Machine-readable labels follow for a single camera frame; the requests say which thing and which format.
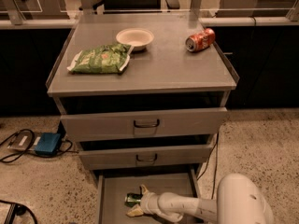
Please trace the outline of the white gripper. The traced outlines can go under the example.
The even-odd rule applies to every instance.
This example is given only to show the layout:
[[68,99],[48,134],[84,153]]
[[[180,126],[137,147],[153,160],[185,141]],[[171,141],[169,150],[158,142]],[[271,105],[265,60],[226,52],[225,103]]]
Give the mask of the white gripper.
[[148,188],[145,185],[140,186],[141,193],[144,194],[140,206],[133,206],[126,215],[128,217],[140,217],[145,214],[158,214],[160,212],[160,208],[158,206],[158,198],[159,196],[154,192],[149,192]]

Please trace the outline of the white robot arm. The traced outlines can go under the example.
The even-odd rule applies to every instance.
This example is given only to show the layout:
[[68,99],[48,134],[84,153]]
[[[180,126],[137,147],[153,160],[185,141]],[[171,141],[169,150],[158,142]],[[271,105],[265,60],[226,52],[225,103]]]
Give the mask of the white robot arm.
[[179,223],[185,215],[212,224],[274,224],[271,206],[245,175],[228,174],[219,183],[217,199],[181,196],[173,192],[156,194],[145,185],[141,193],[128,193],[124,201],[130,207],[128,217],[156,215]]

